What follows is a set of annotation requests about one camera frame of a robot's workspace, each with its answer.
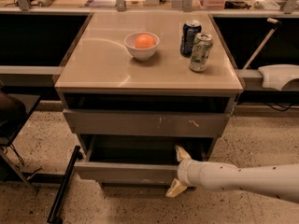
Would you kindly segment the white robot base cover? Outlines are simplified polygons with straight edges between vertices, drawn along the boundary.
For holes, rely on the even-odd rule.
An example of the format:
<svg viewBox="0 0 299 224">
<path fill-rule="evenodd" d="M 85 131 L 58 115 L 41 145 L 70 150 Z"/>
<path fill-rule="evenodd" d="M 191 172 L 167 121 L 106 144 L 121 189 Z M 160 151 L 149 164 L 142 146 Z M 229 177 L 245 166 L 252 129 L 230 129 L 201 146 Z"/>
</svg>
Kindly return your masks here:
<svg viewBox="0 0 299 224">
<path fill-rule="evenodd" d="M 299 78 L 299 66 L 294 64 L 273 64 L 262 66 L 258 71 L 263 76 L 262 86 L 281 91 L 289 82 Z"/>
</svg>

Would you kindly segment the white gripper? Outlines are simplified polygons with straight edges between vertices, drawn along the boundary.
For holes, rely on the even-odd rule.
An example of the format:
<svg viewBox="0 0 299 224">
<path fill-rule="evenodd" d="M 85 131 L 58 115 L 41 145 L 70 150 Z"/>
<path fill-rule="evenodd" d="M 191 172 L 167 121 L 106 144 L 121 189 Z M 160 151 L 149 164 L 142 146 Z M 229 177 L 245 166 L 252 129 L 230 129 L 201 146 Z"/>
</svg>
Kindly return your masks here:
<svg viewBox="0 0 299 224">
<path fill-rule="evenodd" d="M 185 191 L 187 187 L 198 187 L 201 185 L 200 171 L 202 163 L 200 161 L 191 160 L 190 154 L 181 146 L 175 146 L 177 153 L 177 161 L 180 162 L 178 166 L 178 179 L 175 178 L 166 196 L 170 198 L 177 197 L 180 193 Z"/>
</svg>

